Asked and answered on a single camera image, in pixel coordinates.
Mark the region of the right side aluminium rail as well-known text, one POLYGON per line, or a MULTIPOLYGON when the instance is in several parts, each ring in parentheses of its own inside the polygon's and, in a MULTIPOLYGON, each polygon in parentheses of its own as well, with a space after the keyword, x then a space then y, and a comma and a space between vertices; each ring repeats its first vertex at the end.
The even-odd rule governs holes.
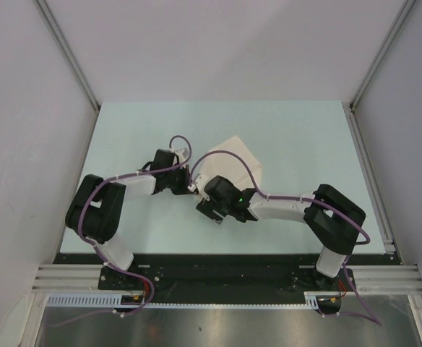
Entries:
POLYGON ((354 145, 356 147, 358 159, 361 163, 361 169, 363 171, 363 175, 366 181, 366 186, 371 197, 371 204, 373 206, 380 234, 382 235, 382 241, 384 244, 385 252, 387 254, 394 254, 397 249, 395 246, 391 223, 389 221, 389 216, 384 206, 382 194, 379 190, 376 175, 371 163, 369 152, 366 148, 366 143, 364 141, 362 132, 358 124, 356 113, 347 103, 343 106, 343 108, 345 111, 348 126, 350 128, 350 133, 353 138, 354 145))

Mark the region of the aluminium rail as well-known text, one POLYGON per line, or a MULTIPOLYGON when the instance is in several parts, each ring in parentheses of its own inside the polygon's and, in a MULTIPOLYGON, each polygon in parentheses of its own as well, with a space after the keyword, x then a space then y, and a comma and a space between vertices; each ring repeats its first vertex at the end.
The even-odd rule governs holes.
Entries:
MULTIPOLYGON (((41 265, 32 291, 90 293, 97 291, 101 265, 41 265)), ((422 278, 415 265, 349 265, 362 295, 422 295, 422 278)))
POLYGON ((366 148, 366 143, 364 141, 362 132, 358 124, 356 113, 347 103, 343 106, 343 108, 345 111, 348 126, 350 128, 350 133, 353 138, 354 145, 356 147, 358 159, 361 163, 361 169, 363 171, 363 175, 366 181, 366 186, 371 197, 371 204, 373 206, 380 234, 382 235, 382 241, 384 244, 385 252, 387 254, 394 254, 397 249, 395 246, 391 223, 389 221, 389 216, 384 206, 382 194, 379 190, 376 175, 371 163, 369 152, 366 148))

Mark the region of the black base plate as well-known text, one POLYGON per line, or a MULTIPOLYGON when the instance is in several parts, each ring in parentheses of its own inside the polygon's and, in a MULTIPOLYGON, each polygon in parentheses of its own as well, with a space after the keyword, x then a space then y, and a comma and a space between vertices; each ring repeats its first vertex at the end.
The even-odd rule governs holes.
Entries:
POLYGON ((297 304, 306 291, 347 281, 314 273, 316 254, 137 254, 130 272, 148 278, 156 304, 297 304))

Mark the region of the left aluminium corner post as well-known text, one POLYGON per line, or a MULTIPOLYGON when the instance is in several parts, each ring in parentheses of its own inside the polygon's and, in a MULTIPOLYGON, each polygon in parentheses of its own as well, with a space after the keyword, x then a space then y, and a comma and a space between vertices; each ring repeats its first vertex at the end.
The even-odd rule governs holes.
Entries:
POLYGON ((66 39, 64 31, 61 29, 59 21, 53 13, 52 8, 45 0, 33 0, 33 4, 51 34, 56 47, 60 51, 69 71, 72 73, 85 99, 90 104, 95 114, 98 115, 101 105, 98 102, 81 65, 79 64, 77 57, 74 55, 73 49, 66 39))

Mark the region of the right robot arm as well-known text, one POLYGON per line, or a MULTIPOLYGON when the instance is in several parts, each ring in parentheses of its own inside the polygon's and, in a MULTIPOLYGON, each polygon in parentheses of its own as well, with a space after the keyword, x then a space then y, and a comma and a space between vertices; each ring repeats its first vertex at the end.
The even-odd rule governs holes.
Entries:
POLYGON ((329 184, 311 194, 263 197, 255 188, 238 189, 229 179, 200 175, 196 192, 202 196, 197 210, 216 223, 231 216, 241 223, 290 220, 306 224, 322 244, 313 272, 314 284, 330 290, 339 281, 340 268, 358 245, 366 213, 329 184))

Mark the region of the right aluminium corner post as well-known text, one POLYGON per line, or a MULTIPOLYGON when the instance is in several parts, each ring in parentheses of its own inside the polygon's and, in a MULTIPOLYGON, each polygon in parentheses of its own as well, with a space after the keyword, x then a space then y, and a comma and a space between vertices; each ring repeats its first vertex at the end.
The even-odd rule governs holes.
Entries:
POLYGON ((384 37, 384 40, 380 44, 379 49, 371 62, 371 65, 367 69, 365 76, 358 86, 358 89, 349 102, 349 109, 351 111, 355 111, 357 109, 363 96, 366 94, 366 91, 371 86, 371 83, 373 82, 376 74, 389 55, 395 41, 398 39, 417 3, 417 0, 405 0, 402 3, 402 6, 400 7, 396 17, 393 19, 392 24, 384 37))

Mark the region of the white cloth napkin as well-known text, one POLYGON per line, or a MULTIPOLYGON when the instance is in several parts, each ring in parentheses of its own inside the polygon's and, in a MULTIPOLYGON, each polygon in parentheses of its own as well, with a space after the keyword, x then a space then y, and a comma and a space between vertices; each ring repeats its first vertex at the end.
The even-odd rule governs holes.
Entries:
POLYGON ((198 171, 191 175, 192 181, 199 174, 210 177, 222 176, 240 190, 254 188, 253 182, 262 183, 262 164, 238 136, 233 136, 206 152, 199 160, 198 171))

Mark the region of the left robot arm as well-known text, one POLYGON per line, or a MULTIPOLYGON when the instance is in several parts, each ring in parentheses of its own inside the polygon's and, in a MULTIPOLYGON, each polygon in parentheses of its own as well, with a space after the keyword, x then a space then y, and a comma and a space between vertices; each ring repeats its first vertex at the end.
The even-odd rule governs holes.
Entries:
POLYGON ((190 149, 159 149, 153 161, 133 174, 108 180, 89 174, 82 180, 66 212, 65 225, 88 243, 104 263, 116 267, 113 278, 122 288, 133 288, 139 282, 139 271, 131 266, 134 255, 116 233, 123 204, 165 189, 174 195, 188 194, 190 157, 190 149))

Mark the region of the aluminium corner post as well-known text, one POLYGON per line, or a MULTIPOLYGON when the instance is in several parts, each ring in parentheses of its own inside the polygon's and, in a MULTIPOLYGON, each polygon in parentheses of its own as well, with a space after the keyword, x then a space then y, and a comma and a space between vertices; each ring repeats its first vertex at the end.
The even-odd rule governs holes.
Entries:
POLYGON ((393 19, 392 24, 384 37, 384 40, 380 44, 379 49, 371 62, 371 65, 367 69, 365 76, 358 86, 358 89, 349 102, 349 109, 351 111, 355 111, 357 109, 363 96, 366 94, 366 91, 371 86, 371 83, 373 82, 376 74, 389 55, 395 41, 398 39, 417 3, 417 0, 405 0, 402 3, 402 6, 400 7, 396 17, 393 19))
POLYGON ((90 104, 95 114, 98 115, 101 105, 98 102, 81 65, 79 64, 77 57, 74 55, 73 49, 66 39, 64 31, 61 29, 59 21, 53 13, 52 8, 45 0, 33 0, 33 4, 51 34, 56 47, 60 51, 69 71, 72 73, 85 99, 90 104))

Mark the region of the front aluminium rail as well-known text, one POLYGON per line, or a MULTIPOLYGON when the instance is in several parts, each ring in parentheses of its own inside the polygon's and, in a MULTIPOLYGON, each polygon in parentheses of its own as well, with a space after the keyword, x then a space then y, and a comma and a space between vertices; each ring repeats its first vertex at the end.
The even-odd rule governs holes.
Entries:
MULTIPOLYGON (((41 265, 32 291, 90 293, 97 291, 101 265, 41 265)), ((415 265, 349 265, 362 295, 422 295, 422 278, 415 265)))

